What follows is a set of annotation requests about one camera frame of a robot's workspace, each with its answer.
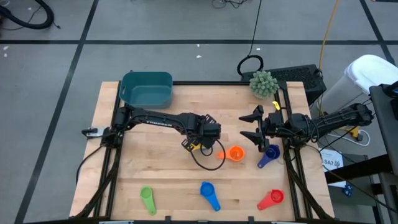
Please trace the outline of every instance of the green succulent plant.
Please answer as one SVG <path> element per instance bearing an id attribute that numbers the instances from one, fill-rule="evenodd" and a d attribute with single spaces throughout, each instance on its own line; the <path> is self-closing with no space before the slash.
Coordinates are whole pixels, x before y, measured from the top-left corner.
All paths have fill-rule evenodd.
<path id="1" fill-rule="evenodd" d="M 271 76 L 271 72 L 254 72 L 249 87 L 254 96 L 263 99 L 274 95 L 278 89 L 278 81 Z"/>

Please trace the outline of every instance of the green measuring spoon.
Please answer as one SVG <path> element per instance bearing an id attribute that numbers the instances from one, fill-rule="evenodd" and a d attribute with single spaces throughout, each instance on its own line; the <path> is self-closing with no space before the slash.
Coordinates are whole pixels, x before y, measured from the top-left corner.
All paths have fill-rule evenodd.
<path id="1" fill-rule="evenodd" d="M 155 215 L 156 208 L 155 208 L 154 198 L 152 196 L 152 189 L 149 186 L 143 186 L 141 188 L 139 196 L 144 202 L 145 207 L 147 207 L 149 215 Z"/>

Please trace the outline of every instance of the orange measuring spoon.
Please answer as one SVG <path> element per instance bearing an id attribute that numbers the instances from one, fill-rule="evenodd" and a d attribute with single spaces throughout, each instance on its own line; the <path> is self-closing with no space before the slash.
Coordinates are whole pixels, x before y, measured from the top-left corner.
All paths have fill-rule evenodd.
<path id="1" fill-rule="evenodd" d="M 231 149 L 225 151 L 225 158 L 231 159 L 232 161 L 238 162 L 241 161 L 244 157 L 244 150 L 239 146 L 233 146 Z M 217 158 L 223 159 L 224 152 L 218 152 Z"/>

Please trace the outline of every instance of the teal plastic bin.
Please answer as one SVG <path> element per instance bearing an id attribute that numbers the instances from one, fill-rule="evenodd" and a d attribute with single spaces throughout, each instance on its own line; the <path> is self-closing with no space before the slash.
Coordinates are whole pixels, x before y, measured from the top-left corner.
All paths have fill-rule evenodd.
<path id="1" fill-rule="evenodd" d="M 164 109 L 172 103 L 173 78 L 167 72 L 129 72 L 120 86 L 119 97 L 140 108 Z"/>

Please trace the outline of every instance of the wooden table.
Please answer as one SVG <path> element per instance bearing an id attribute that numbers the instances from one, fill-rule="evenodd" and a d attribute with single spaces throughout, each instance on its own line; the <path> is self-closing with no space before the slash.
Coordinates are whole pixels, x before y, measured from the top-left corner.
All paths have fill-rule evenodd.
<path id="1" fill-rule="evenodd" d="M 293 113 L 309 114 L 302 83 L 287 83 Z M 109 126 L 117 92 L 117 82 L 103 82 L 93 118 L 93 126 Z M 294 214 L 286 166 L 282 157 L 257 168 L 262 154 L 240 131 L 254 131 L 255 123 L 240 121 L 238 117 L 251 114 L 261 104 L 265 113 L 274 112 L 273 99 L 255 98 L 247 86 L 174 86 L 173 102 L 165 113 L 192 112 L 210 114 L 221 123 L 221 142 L 226 149 L 238 145 L 246 150 L 241 162 L 226 161 L 217 171 L 198 167 L 190 154 L 180 145 L 184 136 L 176 130 L 159 126 L 138 125 L 125 132 L 118 181 L 111 218 L 113 220 L 278 220 L 293 221 Z M 85 156 L 99 146 L 99 139 L 87 142 Z M 281 139 L 271 139 L 283 150 Z M 215 154 L 221 148 L 215 145 L 214 156 L 204 157 L 195 152 L 199 162 L 216 167 L 221 160 Z M 100 179 L 105 150 L 88 159 L 80 172 L 70 215 L 76 215 L 89 201 Z M 331 216 L 333 208 L 322 169 L 320 156 L 309 147 L 301 150 L 307 186 L 317 202 Z M 209 181 L 215 185 L 221 210 L 215 212 L 200 195 L 200 185 Z M 157 214 L 150 216 L 139 197 L 143 185 L 152 187 Z M 263 211 L 257 203 L 272 189 L 285 192 L 285 200 L 278 206 Z M 305 217 L 302 195 L 297 188 L 300 213 Z M 104 193 L 103 205 L 108 193 Z"/>

